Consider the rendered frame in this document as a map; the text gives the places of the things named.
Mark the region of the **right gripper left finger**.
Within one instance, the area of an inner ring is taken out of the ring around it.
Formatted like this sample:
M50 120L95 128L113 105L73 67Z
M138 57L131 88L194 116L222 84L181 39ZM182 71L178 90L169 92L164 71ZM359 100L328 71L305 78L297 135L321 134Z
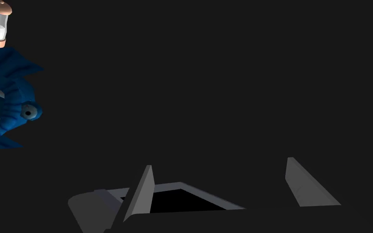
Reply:
M146 165L136 173L118 211L118 223L123 223L131 215L150 213L155 181L152 165Z

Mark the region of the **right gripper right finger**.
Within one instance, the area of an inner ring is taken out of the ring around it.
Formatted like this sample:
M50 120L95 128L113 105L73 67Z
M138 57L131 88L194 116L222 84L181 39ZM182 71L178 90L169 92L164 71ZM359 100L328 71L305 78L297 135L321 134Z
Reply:
M285 180L300 207L341 205L293 157L287 158Z

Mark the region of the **blue fish-shaped toy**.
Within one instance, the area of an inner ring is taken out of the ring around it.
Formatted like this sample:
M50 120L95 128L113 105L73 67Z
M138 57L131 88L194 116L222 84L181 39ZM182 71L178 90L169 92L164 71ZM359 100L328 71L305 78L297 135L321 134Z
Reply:
M41 116L42 108L35 101L34 88L25 80L40 70L40 66L14 48L0 48L0 149L21 147L4 134Z

